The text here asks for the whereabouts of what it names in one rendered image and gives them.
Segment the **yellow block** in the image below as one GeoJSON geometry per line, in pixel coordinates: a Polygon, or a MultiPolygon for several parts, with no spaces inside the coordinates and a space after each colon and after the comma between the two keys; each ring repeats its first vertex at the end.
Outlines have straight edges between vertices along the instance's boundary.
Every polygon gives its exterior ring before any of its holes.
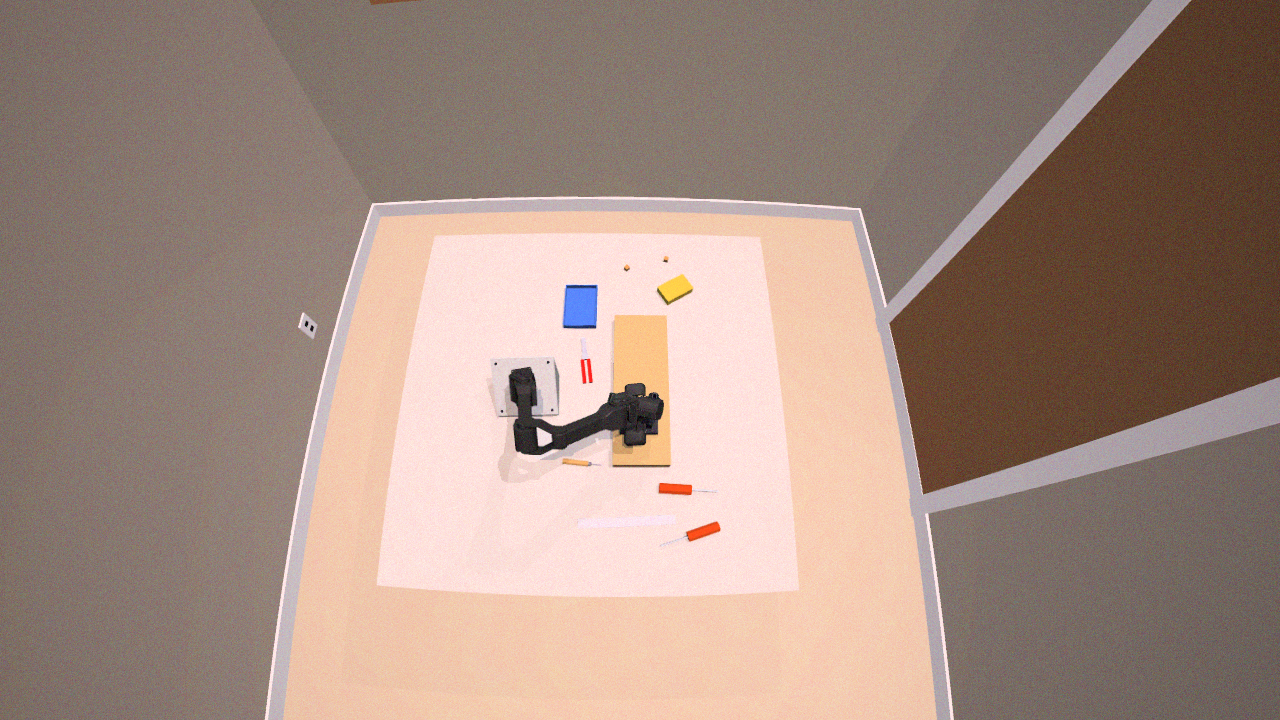
{"type": "Polygon", "coordinates": [[[682,299],[687,293],[692,293],[692,284],[689,283],[684,274],[657,287],[658,293],[660,293],[660,297],[667,305],[673,304],[676,300],[682,299]]]}

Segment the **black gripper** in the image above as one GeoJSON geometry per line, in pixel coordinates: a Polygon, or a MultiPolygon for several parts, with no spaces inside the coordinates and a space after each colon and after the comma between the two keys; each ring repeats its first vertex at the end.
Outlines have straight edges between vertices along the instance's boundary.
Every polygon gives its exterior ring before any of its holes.
{"type": "MultiPolygon", "coordinates": [[[[628,392],[634,398],[639,396],[646,396],[646,386],[643,383],[634,383],[625,386],[625,392],[628,392]]],[[[641,424],[643,419],[637,418],[637,425],[627,427],[625,432],[625,445],[646,445],[646,424],[641,424]]]]}

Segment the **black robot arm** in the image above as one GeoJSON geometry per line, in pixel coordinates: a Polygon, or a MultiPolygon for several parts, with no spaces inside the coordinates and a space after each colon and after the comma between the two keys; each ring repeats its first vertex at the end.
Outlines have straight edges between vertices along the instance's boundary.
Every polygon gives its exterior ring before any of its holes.
{"type": "Polygon", "coordinates": [[[532,416],[532,405],[538,405],[538,395],[531,366],[511,370],[508,380],[509,400],[518,407],[518,419],[515,419],[513,425],[515,450],[524,455],[564,450],[568,445],[599,430],[613,432],[637,425],[637,418],[660,420],[664,410],[664,401],[657,392],[639,398],[634,398],[628,392],[609,393],[607,402],[596,413],[564,425],[552,425],[532,416]],[[538,428],[550,434],[550,443],[538,446],[538,428]]]}

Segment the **blue rectangular tray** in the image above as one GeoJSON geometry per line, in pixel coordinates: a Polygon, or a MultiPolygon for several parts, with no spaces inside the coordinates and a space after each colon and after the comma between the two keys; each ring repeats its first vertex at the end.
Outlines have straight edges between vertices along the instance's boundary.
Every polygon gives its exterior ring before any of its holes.
{"type": "Polygon", "coordinates": [[[566,284],[564,328],[596,329],[596,284],[566,284]]]}

